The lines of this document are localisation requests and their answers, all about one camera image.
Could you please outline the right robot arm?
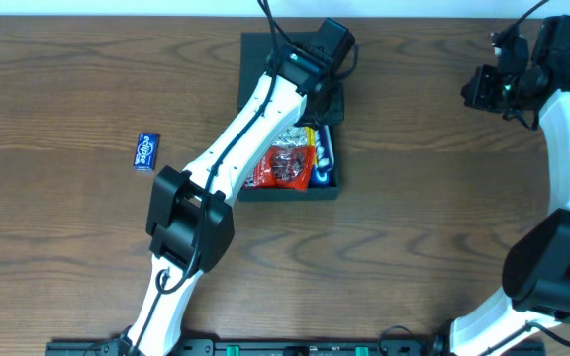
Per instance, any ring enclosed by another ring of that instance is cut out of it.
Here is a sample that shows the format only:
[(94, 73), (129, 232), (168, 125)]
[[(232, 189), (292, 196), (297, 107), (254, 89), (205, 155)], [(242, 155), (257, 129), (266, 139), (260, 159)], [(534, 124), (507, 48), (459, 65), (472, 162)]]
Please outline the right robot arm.
[(544, 19), (534, 46), (518, 24), (491, 35), (497, 63), (477, 67), (465, 106), (541, 130), (549, 172), (547, 217), (508, 252), (500, 288), (449, 322), (427, 355), (531, 353), (537, 332), (570, 348), (553, 327), (570, 323), (570, 16)]

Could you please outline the dark green gift box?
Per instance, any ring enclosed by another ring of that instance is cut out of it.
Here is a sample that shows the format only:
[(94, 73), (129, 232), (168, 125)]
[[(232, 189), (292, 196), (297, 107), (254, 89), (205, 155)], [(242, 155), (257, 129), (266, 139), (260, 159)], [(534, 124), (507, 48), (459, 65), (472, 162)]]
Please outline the dark green gift box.
[[(253, 92), (261, 76), (271, 67), (266, 62), (268, 54), (272, 50), (271, 35), (268, 33), (243, 33), (241, 35), (239, 89), (237, 95), (237, 105), (240, 109), (243, 105), (253, 99)], [(291, 126), (295, 126), (291, 117), (277, 126), (276, 133), (271, 138), (276, 139), (282, 132)], [(337, 135), (335, 126), (328, 126), (331, 132), (332, 146), (335, 158), (334, 167), (339, 167), (337, 161)], [(244, 189), (242, 187), (237, 198), (244, 202), (263, 201), (324, 201), (334, 200), (340, 192), (340, 185), (337, 188), (319, 189), (307, 187), (304, 191), (286, 189)]]

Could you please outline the blue Eclipse mint box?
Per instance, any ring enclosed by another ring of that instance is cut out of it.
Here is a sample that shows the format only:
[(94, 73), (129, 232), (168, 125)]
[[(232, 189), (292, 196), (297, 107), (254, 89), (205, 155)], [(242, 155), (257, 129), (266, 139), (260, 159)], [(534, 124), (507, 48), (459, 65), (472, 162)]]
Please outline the blue Eclipse mint box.
[(135, 171), (153, 171), (159, 147), (158, 133), (140, 133), (135, 148), (133, 168)]

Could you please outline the red Hacks candy bag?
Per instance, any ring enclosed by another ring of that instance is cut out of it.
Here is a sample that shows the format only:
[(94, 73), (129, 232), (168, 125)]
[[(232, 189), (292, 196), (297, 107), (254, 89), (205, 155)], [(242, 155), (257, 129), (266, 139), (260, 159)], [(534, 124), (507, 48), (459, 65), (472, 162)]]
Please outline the red Hacks candy bag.
[(314, 150), (310, 146), (272, 146), (246, 177), (243, 188), (304, 191), (310, 180), (313, 159)]

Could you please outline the dark blue Cadbury chocolate bar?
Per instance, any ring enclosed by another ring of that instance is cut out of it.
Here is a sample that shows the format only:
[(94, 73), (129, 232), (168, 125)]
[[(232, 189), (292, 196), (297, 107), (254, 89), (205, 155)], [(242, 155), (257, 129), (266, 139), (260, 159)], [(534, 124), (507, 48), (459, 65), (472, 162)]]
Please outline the dark blue Cadbury chocolate bar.
[(322, 126), (315, 131), (316, 170), (328, 173), (334, 168), (335, 158), (331, 132), (328, 126)]

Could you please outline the yellow Hacks candy bag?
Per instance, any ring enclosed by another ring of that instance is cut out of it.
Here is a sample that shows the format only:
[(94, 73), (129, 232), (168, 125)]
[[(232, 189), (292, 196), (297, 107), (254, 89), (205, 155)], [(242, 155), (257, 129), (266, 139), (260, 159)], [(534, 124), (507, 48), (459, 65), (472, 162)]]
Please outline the yellow Hacks candy bag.
[(311, 147), (313, 149), (312, 162), (316, 164), (318, 161), (316, 144), (319, 142), (315, 130), (308, 127), (291, 126), (274, 139), (271, 145), (279, 148)]

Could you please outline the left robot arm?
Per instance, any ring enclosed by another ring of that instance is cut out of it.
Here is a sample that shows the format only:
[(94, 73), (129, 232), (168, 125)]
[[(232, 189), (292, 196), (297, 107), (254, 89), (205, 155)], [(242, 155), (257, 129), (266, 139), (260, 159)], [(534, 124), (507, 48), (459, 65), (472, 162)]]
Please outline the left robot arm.
[(152, 185), (145, 231), (151, 279), (138, 319), (118, 341), (121, 355), (167, 355), (199, 278), (235, 234), (233, 205), (250, 171), (291, 126), (316, 129), (343, 119), (340, 67), (355, 44), (326, 18), (303, 42), (275, 44), (247, 103), (182, 171), (164, 167)]

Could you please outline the blue Oreo cookie pack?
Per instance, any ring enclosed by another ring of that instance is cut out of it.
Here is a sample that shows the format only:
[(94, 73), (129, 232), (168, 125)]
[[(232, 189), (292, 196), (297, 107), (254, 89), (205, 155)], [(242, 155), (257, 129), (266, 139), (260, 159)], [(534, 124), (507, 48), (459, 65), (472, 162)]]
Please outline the blue Oreo cookie pack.
[(308, 183), (309, 188), (337, 188), (339, 186), (338, 169), (319, 168), (317, 165), (312, 166), (311, 175)]

